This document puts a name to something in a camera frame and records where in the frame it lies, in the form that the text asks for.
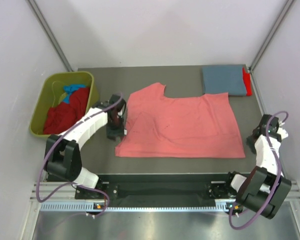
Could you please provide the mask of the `pink t shirt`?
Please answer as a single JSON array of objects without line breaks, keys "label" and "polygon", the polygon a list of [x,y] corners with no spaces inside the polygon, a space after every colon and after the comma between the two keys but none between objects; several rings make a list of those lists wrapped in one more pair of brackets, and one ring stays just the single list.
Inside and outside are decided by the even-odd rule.
[{"label": "pink t shirt", "polygon": [[170,98],[157,82],[130,94],[126,136],[115,147],[127,158],[245,158],[228,93]]}]

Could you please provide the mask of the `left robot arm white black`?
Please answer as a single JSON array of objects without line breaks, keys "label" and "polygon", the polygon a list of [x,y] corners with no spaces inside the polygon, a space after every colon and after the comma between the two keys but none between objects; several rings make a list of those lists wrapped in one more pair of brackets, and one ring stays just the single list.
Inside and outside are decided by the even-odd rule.
[{"label": "left robot arm white black", "polygon": [[43,169],[65,182],[86,187],[92,198],[99,198],[104,191],[99,177],[82,165],[81,149],[101,128],[106,137],[115,141],[125,136],[124,113],[127,103],[120,93],[108,101],[97,101],[72,127],[60,134],[48,137],[45,146]]}]

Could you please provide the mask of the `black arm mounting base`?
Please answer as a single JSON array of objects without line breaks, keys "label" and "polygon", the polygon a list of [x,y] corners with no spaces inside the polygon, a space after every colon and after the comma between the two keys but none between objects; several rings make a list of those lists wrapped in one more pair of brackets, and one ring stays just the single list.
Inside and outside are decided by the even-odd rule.
[{"label": "black arm mounting base", "polygon": [[110,207],[202,207],[233,200],[227,173],[101,174],[97,188]]}]

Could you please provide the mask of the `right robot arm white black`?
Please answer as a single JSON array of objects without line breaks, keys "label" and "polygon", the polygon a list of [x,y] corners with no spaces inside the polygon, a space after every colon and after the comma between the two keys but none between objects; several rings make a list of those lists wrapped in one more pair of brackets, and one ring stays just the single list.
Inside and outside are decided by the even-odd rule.
[{"label": "right robot arm white black", "polygon": [[261,216],[272,219],[292,188],[292,182],[284,177],[279,159],[282,140],[288,137],[282,123],[275,115],[264,114],[246,144],[256,156],[256,165],[248,175],[232,173],[232,179],[223,185],[229,198]]}]

